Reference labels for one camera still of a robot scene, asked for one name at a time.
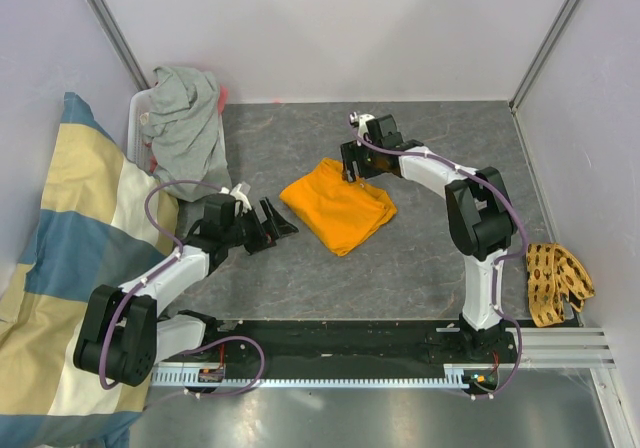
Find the orange t shirt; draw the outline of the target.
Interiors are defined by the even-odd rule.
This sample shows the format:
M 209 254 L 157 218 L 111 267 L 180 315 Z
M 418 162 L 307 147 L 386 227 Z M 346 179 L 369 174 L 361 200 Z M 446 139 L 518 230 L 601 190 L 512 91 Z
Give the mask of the orange t shirt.
M 342 177 L 341 162 L 324 158 L 287 186 L 280 199 L 337 256 L 345 256 L 388 223 L 397 208 L 388 193 Z

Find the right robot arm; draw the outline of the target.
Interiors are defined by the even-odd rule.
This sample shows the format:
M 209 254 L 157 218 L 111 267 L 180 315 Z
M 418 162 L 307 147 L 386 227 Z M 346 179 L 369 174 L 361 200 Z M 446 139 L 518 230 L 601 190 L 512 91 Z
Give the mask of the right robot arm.
M 467 360 L 494 349 L 489 329 L 501 312 L 502 265 L 518 222 L 499 171 L 456 164 L 416 140 L 405 140 L 391 115 L 349 115 L 354 135 L 340 146 L 343 179 L 354 183 L 383 173 L 415 182 L 445 201 L 449 235 L 463 255 L 465 301 L 461 318 L 469 330 L 458 336 Z

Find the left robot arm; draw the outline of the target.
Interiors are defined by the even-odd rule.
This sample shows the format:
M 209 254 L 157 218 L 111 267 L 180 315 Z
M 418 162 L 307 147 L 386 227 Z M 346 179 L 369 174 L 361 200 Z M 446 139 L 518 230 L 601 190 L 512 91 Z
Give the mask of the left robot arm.
M 199 315 L 162 320 L 162 312 L 188 287 L 213 273 L 230 249 L 254 254 L 298 233 L 268 198 L 261 214 L 237 195 L 214 194 L 183 244 L 138 278 L 118 287 L 101 285 L 89 298 L 73 353 L 76 368 L 114 383 L 140 385 L 154 365 L 187 351 L 208 361 L 219 350 L 218 335 Z

